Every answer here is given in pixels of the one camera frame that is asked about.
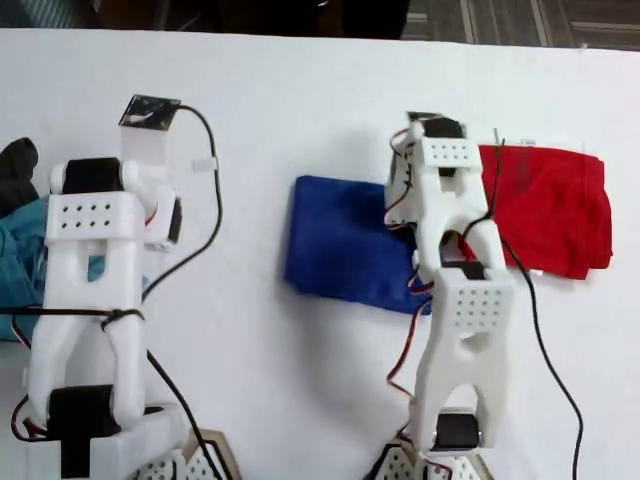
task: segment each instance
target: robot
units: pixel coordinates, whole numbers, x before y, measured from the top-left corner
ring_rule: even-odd
[[[412,446],[423,466],[453,468],[454,458],[495,443],[515,281],[495,222],[477,222],[488,211],[478,146],[453,120],[433,114],[414,120],[392,138],[385,223],[414,228],[414,267],[423,285],[432,286],[431,332],[409,406]],[[441,258],[450,231],[464,234],[476,261]],[[459,385],[475,389],[475,410],[445,407]]]

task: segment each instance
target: floor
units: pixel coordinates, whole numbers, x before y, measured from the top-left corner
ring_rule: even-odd
[[[412,0],[403,38],[640,50],[640,0]]]

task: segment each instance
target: red cloth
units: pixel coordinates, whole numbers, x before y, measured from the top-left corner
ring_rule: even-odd
[[[482,181],[493,195],[502,155],[495,221],[525,267],[584,279],[611,258],[611,207],[604,164],[566,150],[481,145]],[[507,263],[514,265],[509,253]]]

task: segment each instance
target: blue fabric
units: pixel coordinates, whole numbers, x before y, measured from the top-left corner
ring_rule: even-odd
[[[298,178],[285,280],[300,293],[413,313],[425,299],[407,288],[415,243],[410,230],[385,228],[384,209],[382,185]]]
[[[47,198],[40,198],[0,219],[0,305],[4,307],[42,305],[47,274],[47,205]],[[104,257],[91,257],[88,279],[99,278],[103,271]],[[37,316],[17,317],[29,338],[37,320]],[[0,340],[15,340],[10,321],[10,316],[0,315]]]

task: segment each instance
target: white surface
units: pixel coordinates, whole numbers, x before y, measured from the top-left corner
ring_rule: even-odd
[[[225,222],[215,248],[151,296],[147,333],[200,425],[225,432],[247,479],[360,478],[407,417],[406,399],[384,377],[409,316],[301,297],[280,281],[297,176],[383,183],[389,136],[405,125],[408,109],[464,120],[475,139],[492,142],[492,128],[505,126],[518,139],[560,136],[594,145],[606,162],[616,256],[584,282],[536,279],[540,322],[585,417],[580,478],[635,472],[628,459],[636,453],[640,397],[640,55],[4,30],[0,65],[0,143],[33,139],[41,192],[46,167],[118,153],[117,122],[134,93],[180,98],[210,120]],[[189,171],[189,161],[208,148],[192,117],[179,113],[167,137],[168,164],[185,200],[176,260],[215,220],[210,175]],[[484,456],[499,479],[569,478],[576,420],[543,364],[528,293],[520,279],[518,286],[507,415],[497,447]],[[413,384],[427,325],[420,321],[399,376],[405,385]],[[0,348],[4,418],[21,394],[24,356],[16,350]],[[22,446],[4,425],[0,462],[7,478],[20,478]]]

